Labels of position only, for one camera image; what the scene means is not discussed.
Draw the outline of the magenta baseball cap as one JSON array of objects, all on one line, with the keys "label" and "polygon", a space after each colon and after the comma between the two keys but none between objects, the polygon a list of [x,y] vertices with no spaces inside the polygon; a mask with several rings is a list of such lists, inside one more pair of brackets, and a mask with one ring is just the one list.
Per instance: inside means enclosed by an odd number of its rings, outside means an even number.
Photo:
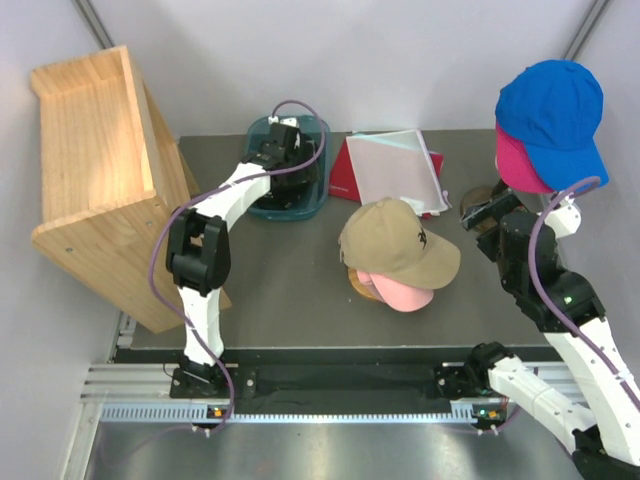
[{"label": "magenta baseball cap", "polygon": [[501,180],[514,190],[530,194],[550,194],[553,192],[537,174],[524,144],[508,135],[496,124],[495,165]]}]

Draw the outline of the blue baseball cap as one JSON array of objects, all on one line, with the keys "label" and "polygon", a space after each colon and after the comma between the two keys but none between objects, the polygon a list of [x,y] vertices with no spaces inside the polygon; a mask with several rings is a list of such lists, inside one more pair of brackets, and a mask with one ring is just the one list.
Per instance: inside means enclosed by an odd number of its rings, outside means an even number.
[{"label": "blue baseball cap", "polygon": [[595,76],[569,60],[545,60],[527,67],[499,93],[499,124],[520,140],[542,181],[559,192],[609,174],[595,143],[604,94]]}]

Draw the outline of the tan baseball cap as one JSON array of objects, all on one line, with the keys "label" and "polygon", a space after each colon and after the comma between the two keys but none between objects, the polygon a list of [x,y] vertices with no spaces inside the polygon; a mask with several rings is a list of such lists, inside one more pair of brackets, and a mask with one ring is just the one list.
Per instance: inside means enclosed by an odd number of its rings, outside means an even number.
[{"label": "tan baseball cap", "polygon": [[461,252],[427,230],[403,200],[384,198],[361,206],[338,239],[348,267],[419,289],[449,285],[461,265]]}]

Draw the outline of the salmon pink baseball cap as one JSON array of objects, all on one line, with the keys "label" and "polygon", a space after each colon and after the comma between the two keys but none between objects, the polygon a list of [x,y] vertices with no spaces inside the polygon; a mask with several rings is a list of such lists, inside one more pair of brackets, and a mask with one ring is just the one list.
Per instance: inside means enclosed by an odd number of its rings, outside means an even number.
[{"label": "salmon pink baseball cap", "polygon": [[365,295],[402,313],[420,310],[434,298],[434,291],[430,289],[409,286],[381,274],[360,270],[354,273],[356,283]]}]

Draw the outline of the black baseball cap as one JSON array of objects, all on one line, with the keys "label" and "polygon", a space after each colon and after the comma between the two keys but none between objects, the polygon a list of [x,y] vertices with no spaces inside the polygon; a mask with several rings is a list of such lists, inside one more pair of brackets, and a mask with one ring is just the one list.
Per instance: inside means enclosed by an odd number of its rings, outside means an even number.
[{"label": "black baseball cap", "polygon": [[304,209],[310,202],[313,188],[301,185],[277,188],[256,201],[259,209],[269,211],[293,211]]}]

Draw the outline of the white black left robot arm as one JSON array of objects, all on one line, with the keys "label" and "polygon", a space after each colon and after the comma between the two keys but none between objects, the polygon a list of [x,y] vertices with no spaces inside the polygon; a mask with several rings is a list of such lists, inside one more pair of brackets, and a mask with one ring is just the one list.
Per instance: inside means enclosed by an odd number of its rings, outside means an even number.
[{"label": "white black left robot arm", "polygon": [[183,210],[172,222],[166,268],[186,317],[186,346],[173,373],[173,398],[214,398],[226,394],[230,375],[221,356],[220,297],[231,270],[229,232],[260,198],[289,197],[319,179],[318,160],[326,144],[303,132],[297,118],[270,119],[269,132],[246,154],[219,190]]}]

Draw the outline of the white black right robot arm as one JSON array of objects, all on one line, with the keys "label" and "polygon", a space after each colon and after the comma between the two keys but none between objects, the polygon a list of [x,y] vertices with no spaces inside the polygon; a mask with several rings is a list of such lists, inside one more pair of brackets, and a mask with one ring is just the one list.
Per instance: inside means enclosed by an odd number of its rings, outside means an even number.
[{"label": "white black right robot arm", "polygon": [[498,342],[471,350],[468,389],[513,401],[556,438],[583,478],[638,478],[639,389],[594,288],[558,258],[558,239],[581,224],[574,199],[554,195],[537,214],[509,189],[476,189],[460,213],[463,228],[477,231],[478,248],[497,265],[502,288],[560,355],[584,401],[570,400]]}]

